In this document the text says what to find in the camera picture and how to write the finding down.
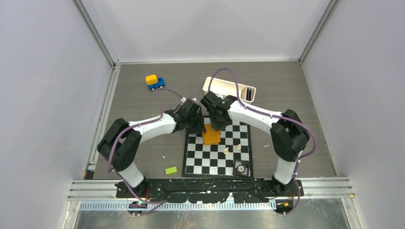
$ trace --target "orange block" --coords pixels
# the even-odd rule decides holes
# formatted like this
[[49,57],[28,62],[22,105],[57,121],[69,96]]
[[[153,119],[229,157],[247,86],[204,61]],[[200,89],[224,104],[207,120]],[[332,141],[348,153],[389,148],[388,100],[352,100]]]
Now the orange block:
[[221,142],[221,131],[220,130],[213,130],[211,124],[205,124],[206,133],[202,134],[202,140],[204,141],[204,145],[217,145]]

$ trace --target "chessboard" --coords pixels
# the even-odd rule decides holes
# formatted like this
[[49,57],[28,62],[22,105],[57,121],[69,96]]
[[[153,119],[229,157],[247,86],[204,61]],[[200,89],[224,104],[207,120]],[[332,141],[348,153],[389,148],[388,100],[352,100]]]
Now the chessboard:
[[[210,123],[204,117],[204,124]],[[253,178],[252,146],[250,141],[250,126],[233,121],[221,131],[221,142],[218,145],[205,146],[202,134],[186,133],[184,144],[183,177],[206,178]],[[246,177],[234,175],[234,161],[248,161],[249,174]]]

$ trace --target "lime green sponge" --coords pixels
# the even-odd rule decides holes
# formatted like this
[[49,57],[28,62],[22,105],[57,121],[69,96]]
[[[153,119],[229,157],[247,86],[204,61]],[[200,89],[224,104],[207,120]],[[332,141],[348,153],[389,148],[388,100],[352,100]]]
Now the lime green sponge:
[[166,170],[166,175],[172,174],[172,173],[177,173],[177,167],[171,167],[171,168],[167,168]]

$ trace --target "white basket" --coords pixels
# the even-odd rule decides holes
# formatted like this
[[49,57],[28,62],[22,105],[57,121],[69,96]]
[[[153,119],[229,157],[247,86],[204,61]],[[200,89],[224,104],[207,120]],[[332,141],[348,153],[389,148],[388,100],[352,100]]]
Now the white basket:
[[[207,77],[205,79],[204,86],[202,87],[204,94],[208,93],[208,85],[210,84],[211,77]],[[252,86],[247,86],[244,84],[238,83],[238,88],[239,88],[239,97],[243,102],[246,102],[248,104],[251,104],[255,100],[256,96],[256,88]],[[252,95],[251,95],[251,100],[247,100],[247,91],[251,90]],[[210,90],[214,92],[215,94],[220,94],[223,97],[226,97],[227,95],[233,95],[236,96],[236,85],[234,82],[226,81],[226,80],[221,80],[214,78],[212,83],[211,83],[211,88]]]

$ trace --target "gray floor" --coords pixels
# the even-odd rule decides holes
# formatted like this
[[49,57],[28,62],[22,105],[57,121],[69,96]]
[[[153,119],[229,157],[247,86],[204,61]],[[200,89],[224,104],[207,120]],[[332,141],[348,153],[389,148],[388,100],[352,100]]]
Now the gray floor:
[[[160,114],[155,93],[148,90],[145,77],[156,74],[163,77],[166,87],[186,98],[203,97],[203,84],[207,76],[216,70],[231,68],[239,83],[257,89],[253,105],[272,111],[297,112],[302,122],[318,137],[318,150],[303,159],[298,177],[333,177],[334,172],[325,146],[325,139],[319,126],[309,89],[298,62],[230,62],[230,63],[160,63],[123,65],[119,74],[114,99],[108,117],[107,128],[117,118],[126,121],[140,121]],[[229,72],[223,71],[218,78],[232,81]],[[177,96],[160,91],[165,110],[180,104]],[[271,138],[263,131],[252,128],[252,150],[255,177],[271,177],[277,166]],[[142,143],[137,151],[135,163],[149,178],[181,177],[185,132],[161,135]],[[307,151],[312,149],[312,140]],[[165,175],[165,168],[177,166],[178,172]],[[117,178],[107,173],[107,162],[99,157],[94,178]]]

